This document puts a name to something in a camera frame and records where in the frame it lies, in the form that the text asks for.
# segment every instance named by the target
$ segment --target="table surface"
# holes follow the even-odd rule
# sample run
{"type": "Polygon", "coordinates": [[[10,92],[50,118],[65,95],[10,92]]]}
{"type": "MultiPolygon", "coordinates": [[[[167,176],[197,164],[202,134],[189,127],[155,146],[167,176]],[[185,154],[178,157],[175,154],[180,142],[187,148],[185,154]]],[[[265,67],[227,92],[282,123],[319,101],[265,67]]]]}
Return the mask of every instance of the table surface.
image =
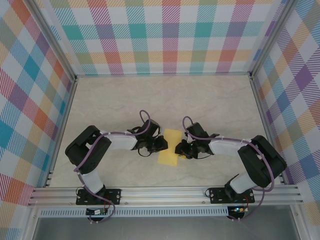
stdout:
{"type": "MultiPolygon", "coordinates": [[[[163,129],[183,130],[190,116],[209,135],[250,139],[265,135],[246,75],[125,76],[80,78],[63,135],[50,187],[80,186],[66,147],[89,125],[107,132],[141,126],[139,110],[163,129]]],[[[107,151],[98,166],[108,187],[221,186],[245,168],[239,157],[214,155],[179,158],[177,166],[158,163],[158,153],[107,151]]]]}

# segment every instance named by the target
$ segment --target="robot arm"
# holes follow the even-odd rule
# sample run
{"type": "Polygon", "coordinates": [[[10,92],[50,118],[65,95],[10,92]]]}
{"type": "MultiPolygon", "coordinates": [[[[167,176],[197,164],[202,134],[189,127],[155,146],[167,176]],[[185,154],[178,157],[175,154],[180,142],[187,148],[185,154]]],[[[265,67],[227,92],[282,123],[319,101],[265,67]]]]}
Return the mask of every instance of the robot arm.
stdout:
{"type": "MultiPolygon", "coordinates": [[[[125,149],[125,150],[139,150],[147,148],[150,154],[165,150],[168,148],[168,143],[163,136],[158,136],[160,133],[160,125],[150,120],[150,126],[140,135],[127,135],[141,133],[147,128],[149,120],[143,126],[135,127],[124,133],[111,133],[102,137],[94,146],[91,154],[85,163],[79,168],[79,177],[83,180],[86,187],[94,194],[100,193],[104,190],[97,166],[108,150],[125,149]]],[[[70,162],[76,166],[82,162],[89,152],[88,145],[92,145],[96,139],[105,134],[105,131],[100,131],[95,126],[88,126],[65,150],[65,154],[70,162]]]]}
{"type": "Polygon", "coordinates": [[[175,148],[175,153],[188,159],[198,158],[198,153],[208,153],[210,155],[229,155],[241,158],[246,172],[237,175],[227,182],[224,186],[226,195],[232,200],[237,195],[242,194],[248,189],[259,186],[267,187],[271,183],[271,176],[266,164],[261,161],[252,146],[245,142],[255,145],[264,155],[269,164],[274,178],[279,176],[287,167],[285,160],[272,147],[265,137],[257,135],[252,139],[242,142],[235,142],[230,138],[218,137],[219,134],[209,136],[203,130],[198,122],[193,123],[186,128],[189,133],[199,138],[209,138],[209,140],[200,140],[190,138],[186,133],[188,140],[182,140],[175,148]]]}

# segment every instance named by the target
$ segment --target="purple cable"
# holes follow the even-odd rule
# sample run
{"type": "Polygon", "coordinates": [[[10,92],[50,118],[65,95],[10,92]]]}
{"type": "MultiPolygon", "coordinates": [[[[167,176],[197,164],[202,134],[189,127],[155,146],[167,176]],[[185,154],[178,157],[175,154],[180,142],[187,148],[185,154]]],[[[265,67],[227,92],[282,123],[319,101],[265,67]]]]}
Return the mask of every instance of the purple cable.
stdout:
{"type": "Polygon", "coordinates": [[[252,144],[251,142],[246,141],[246,140],[240,140],[240,139],[236,139],[236,138],[227,138],[227,137],[197,137],[197,136],[194,136],[186,128],[186,125],[185,125],[185,120],[186,119],[189,119],[191,124],[194,124],[194,122],[192,121],[191,117],[189,117],[189,116],[185,116],[183,118],[183,120],[182,120],[182,126],[184,128],[184,131],[194,139],[198,139],[198,140],[227,140],[227,141],[232,141],[232,142],[237,142],[237,143],[239,143],[239,142],[241,143],[242,142],[242,143],[245,143],[245,144],[248,144],[249,146],[251,146],[261,156],[261,158],[262,158],[264,164],[266,165],[266,168],[268,169],[268,172],[270,174],[271,186],[267,190],[265,190],[264,188],[262,188],[262,189],[254,189],[253,188],[257,192],[262,192],[262,197],[261,197],[261,200],[260,200],[258,206],[255,208],[255,210],[251,214],[249,214],[249,215],[247,215],[247,216],[242,218],[242,220],[248,219],[250,216],[252,216],[254,213],[257,212],[257,210],[259,209],[259,207],[263,203],[263,201],[265,199],[265,193],[266,192],[271,192],[272,189],[274,189],[274,186],[275,186],[275,177],[274,177],[274,174],[273,174],[273,172],[271,170],[271,167],[270,167],[267,159],[265,158],[263,153],[259,150],[259,148],[257,148],[254,144],[252,144]]]}
{"type": "Polygon", "coordinates": [[[186,125],[185,125],[185,120],[186,119],[189,119],[191,124],[194,124],[194,122],[192,121],[191,117],[189,117],[189,116],[185,116],[183,118],[183,120],[182,120],[182,126],[184,128],[184,131],[194,139],[198,139],[198,140],[226,140],[226,141],[237,142],[237,143],[245,143],[245,144],[248,144],[249,146],[251,146],[261,156],[266,168],[268,169],[270,177],[271,177],[271,186],[267,190],[265,190],[265,189],[256,189],[256,188],[253,188],[253,190],[255,190],[257,192],[266,192],[266,193],[268,193],[268,192],[271,192],[272,189],[274,189],[274,187],[275,187],[275,177],[274,177],[274,174],[273,174],[273,172],[271,170],[271,167],[270,167],[267,159],[265,158],[264,154],[254,144],[252,144],[249,141],[236,139],[236,138],[228,138],[228,137],[197,137],[197,136],[194,136],[186,128],[186,125]]]}
{"type": "Polygon", "coordinates": [[[125,132],[121,132],[121,131],[113,131],[113,132],[106,132],[104,134],[101,134],[95,141],[94,143],[92,144],[92,146],[90,147],[88,153],[85,155],[84,159],[82,160],[82,162],[80,162],[80,164],[73,170],[74,172],[78,172],[79,169],[82,167],[83,164],[85,164],[85,162],[87,161],[88,157],[90,156],[91,152],[93,151],[93,149],[95,148],[96,144],[99,142],[99,140],[101,138],[103,138],[104,136],[107,136],[107,135],[112,135],[112,134],[122,134],[122,135],[127,135],[127,136],[138,136],[138,135],[141,135],[141,134],[144,134],[148,128],[150,127],[150,124],[151,124],[151,118],[150,118],[150,115],[147,111],[145,110],[140,110],[139,114],[140,114],[140,117],[142,119],[142,121],[144,122],[144,119],[142,118],[142,115],[141,113],[144,112],[147,116],[148,116],[148,125],[146,126],[146,129],[141,131],[141,132],[138,132],[138,133],[125,133],[125,132]]]}
{"type": "Polygon", "coordinates": [[[113,214],[115,214],[115,212],[116,212],[116,206],[115,206],[115,204],[114,204],[112,201],[110,201],[110,200],[108,200],[108,199],[106,199],[106,198],[104,198],[104,197],[102,197],[102,196],[99,196],[99,195],[95,194],[94,192],[92,192],[92,191],[86,186],[85,182],[83,181],[83,179],[82,179],[81,176],[80,176],[79,168],[81,168],[82,165],[85,164],[85,162],[87,161],[88,157],[90,156],[91,152],[92,152],[93,149],[95,148],[95,146],[96,146],[96,144],[98,143],[98,141],[99,141],[101,138],[103,138],[104,136],[112,135],[112,134],[121,134],[121,135],[126,135],[126,136],[138,136],[138,135],[144,134],[144,133],[149,129],[149,127],[150,127],[151,118],[150,118],[150,115],[149,115],[149,113],[148,113],[147,111],[145,111],[145,110],[140,110],[139,115],[140,115],[140,118],[141,118],[141,120],[143,121],[143,123],[145,123],[145,121],[144,121],[144,119],[143,119],[143,117],[142,117],[142,114],[141,114],[142,112],[145,113],[145,114],[147,115],[147,117],[148,117],[148,125],[146,126],[145,130],[143,130],[143,131],[141,131],[141,132],[138,132],[138,133],[125,133],[125,132],[120,132],[120,131],[113,131],[113,132],[106,132],[106,133],[104,133],[104,134],[101,134],[101,135],[94,141],[94,143],[93,143],[92,146],[90,147],[88,153],[85,155],[84,159],[83,159],[83,160],[80,162],[80,164],[73,170],[74,172],[76,172],[76,173],[78,174],[79,180],[80,180],[80,182],[83,184],[83,187],[84,187],[85,190],[87,190],[92,196],[94,196],[94,197],[96,197],[96,198],[98,198],[98,199],[101,199],[101,200],[103,200],[103,201],[111,204],[112,207],[113,207],[112,213],[111,213],[109,216],[105,217],[104,219],[102,219],[101,221],[99,221],[99,222],[97,222],[97,223],[103,223],[103,222],[109,220],[109,219],[111,218],[111,216],[112,216],[113,214]]]}

